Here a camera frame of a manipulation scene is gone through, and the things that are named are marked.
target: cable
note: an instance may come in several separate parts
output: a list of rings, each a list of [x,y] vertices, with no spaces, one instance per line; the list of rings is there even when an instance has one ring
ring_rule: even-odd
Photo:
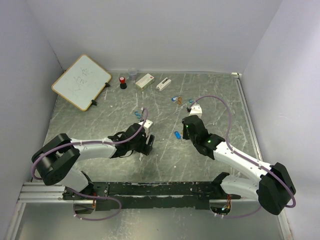
[[[134,153],[134,151],[132,150],[131,153],[128,156],[120,156],[119,158],[120,159],[124,159],[124,158],[130,157],[133,153]]]
[[[228,198],[227,198],[227,207],[228,209],[231,208],[231,196],[228,194]]]
[[[95,221],[95,222],[97,222],[97,221],[103,221],[103,220],[107,220],[107,219],[113,218],[114,216],[116,216],[117,214],[119,214],[120,211],[121,211],[122,204],[121,204],[121,202],[120,202],[118,199],[116,199],[116,198],[114,198],[114,197],[110,197],[110,196],[90,196],[90,195],[82,194],[82,193],[80,193],[80,192],[78,192],[78,191],[76,191],[76,190],[74,190],[74,189],[72,189],[72,188],[70,188],[70,187],[67,187],[67,188],[68,188],[69,190],[71,190],[72,192],[74,192],[75,194],[77,194],[77,195],[79,195],[79,196],[81,196],[81,197],[87,198],[87,199],[112,200],[112,201],[115,201],[115,202],[117,202],[117,203],[119,204],[119,208],[118,208],[118,210],[117,210],[114,214],[111,214],[110,216],[106,216],[106,217],[103,217],[103,218],[86,218],[86,217],[81,217],[81,216],[79,216],[78,214],[76,214],[75,206],[76,206],[77,204],[74,204],[74,205],[73,205],[73,214],[74,214],[73,216],[76,217],[76,218],[78,218],[78,219],[80,219],[80,220]]]
[[[147,118],[148,118],[148,109],[143,107],[142,109],[142,115],[144,114],[145,111],[145,118],[143,119],[143,122],[141,124],[141,126],[139,127],[139,129],[129,138],[122,140],[122,141],[115,141],[115,142],[107,142],[107,141],[102,141],[102,140],[89,140],[89,141],[80,141],[80,142],[70,142],[70,143],[66,143],[60,146],[57,146],[47,152],[45,152],[44,154],[42,154],[41,156],[39,156],[33,163],[32,167],[31,167],[31,175],[34,179],[37,180],[42,180],[40,177],[35,176],[35,172],[36,172],[36,166],[37,164],[46,156],[48,156],[49,154],[52,154],[60,149],[63,149],[65,147],[69,147],[69,146],[73,146],[73,145],[82,145],[82,144],[109,144],[109,145],[116,145],[116,144],[124,144],[128,141],[130,141],[131,139],[133,139],[134,137],[136,137],[138,135],[138,133],[141,131],[141,129],[144,127]],[[74,213],[74,217],[80,219],[80,220],[86,220],[86,221],[103,221],[103,220],[107,220],[110,218],[113,218],[114,216],[116,216],[118,213],[120,213],[121,208],[122,208],[122,204],[121,202],[114,198],[114,197],[109,197],[109,196],[91,196],[91,195],[86,195],[86,194],[82,194],[70,187],[68,187],[69,190],[71,190],[72,192],[74,192],[75,194],[84,197],[84,198],[88,198],[88,199],[103,199],[103,200],[112,200],[112,201],[116,201],[119,204],[119,209],[114,213],[111,214],[110,216],[104,217],[104,218],[97,218],[97,219],[92,219],[92,218],[86,218],[86,217],[80,217],[78,214],[76,214],[76,209],[75,206],[73,205],[73,213]]]
[[[259,166],[258,163],[256,163],[255,161],[252,161],[250,158],[242,155],[241,153],[233,150],[233,148],[231,147],[230,143],[229,143],[229,132],[230,132],[230,129],[231,129],[231,122],[232,122],[232,115],[231,115],[231,111],[230,111],[230,108],[228,107],[228,105],[226,104],[226,102],[224,100],[222,100],[220,97],[217,97],[217,96],[214,96],[214,95],[205,95],[205,96],[201,96],[201,97],[198,97],[196,100],[194,100],[194,102],[189,106],[189,108],[191,108],[197,101],[199,101],[200,99],[203,99],[203,98],[207,98],[207,97],[211,97],[211,98],[214,98],[214,99],[218,99],[220,102],[223,103],[223,105],[225,106],[227,112],[228,112],[228,128],[226,130],[226,134],[225,134],[225,143],[226,145],[228,146],[228,148],[236,155],[238,155],[239,157],[249,161],[250,163],[252,163],[253,165],[257,166],[257,167],[260,167],[261,169],[265,170],[267,173],[269,173],[271,176],[273,176],[283,187],[284,189],[289,193],[291,199],[292,199],[292,205],[286,205],[285,207],[287,208],[294,208],[296,206],[296,199],[295,199],[295,196],[294,194],[291,192],[291,190],[289,189],[289,187],[277,176],[275,175],[272,171],[270,171],[269,169],[267,169],[266,167],[264,166]]]
[[[96,208],[96,199],[94,198],[93,201],[92,201],[92,207],[95,209]]]
[[[60,145],[60,146],[57,146],[47,152],[45,152],[44,154],[40,155],[35,161],[34,163],[32,164],[32,167],[31,167],[31,175],[34,179],[37,179],[37,180],[42,180],[42,178],[40,177],[37,177],[35,175],[35,172],[36,172],[36,166],[37,164],[46,156],[48,156],[49,154],[52,154],[60,149],[63,149],[65,147],[69,147],[69,146],[73,146],[73,145],[83,145],[83,144],[109,144],[109,145],[116,145],[116,144],[124,144],[126,142],[129,142],[131,139],[133,139],[134,137],[136,137],[138,135],[138,133],[141,131],[141,129],[144,127],[146,121],[147,121],[147,118],[148,118],[148,109],[143,107],[142,109],[142,115],[144,114],[144,111],[145,111],[145,117],[143,119],[143,122],[142,122],[142,125],[139,127],[139,129],[129,138],[125,139],[125,140],[122,140],[122,141],[115,141],[115,142],[108,142],[108,141],[102,141],[102,140],[88,140],[88,141],[78,141],[78,142],[69,142],[69,143],[66,143],[66,144],[63,144],[63,145]]]

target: clear plastic cup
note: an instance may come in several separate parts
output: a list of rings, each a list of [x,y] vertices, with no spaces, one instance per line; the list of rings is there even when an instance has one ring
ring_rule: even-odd
[[[135,68],[130,68],[128,70],[129,79],[135,81],[138,76],[138,71]]]

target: red bottle cap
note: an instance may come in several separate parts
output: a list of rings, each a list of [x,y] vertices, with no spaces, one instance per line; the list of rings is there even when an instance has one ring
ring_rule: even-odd
[[[123,76],[121,76],[119,77],[119,81],[120,83],[124,84],[126,82],[126,79]]]

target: white box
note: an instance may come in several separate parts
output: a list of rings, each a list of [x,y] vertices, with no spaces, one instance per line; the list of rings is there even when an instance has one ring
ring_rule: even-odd
[[[168,79],[167,77],[163,79],[157,86],[156,89],[158,89],[160,92],[165,89],[169,84],[171,83],[171,79]]]
[[[152,84],[155,81],[155,78],[151,76],[149,73],[144,75],[139,81],[135,83],[135,85],[143,91],[146,87]]]

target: gray wall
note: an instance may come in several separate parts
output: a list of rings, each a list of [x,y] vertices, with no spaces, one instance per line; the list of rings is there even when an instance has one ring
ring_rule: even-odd
[[[62,67],[243,72],[282,0],[27,0]]]
[[[51,84],[61,73],[26,1],[0,1],[0,239],[43,144],[57,97]]]
[[[242,80],[264,160],[293,178],[297,205],[286,213],[296,240],[320,236],[319,9],[319,0],[284,0]]]

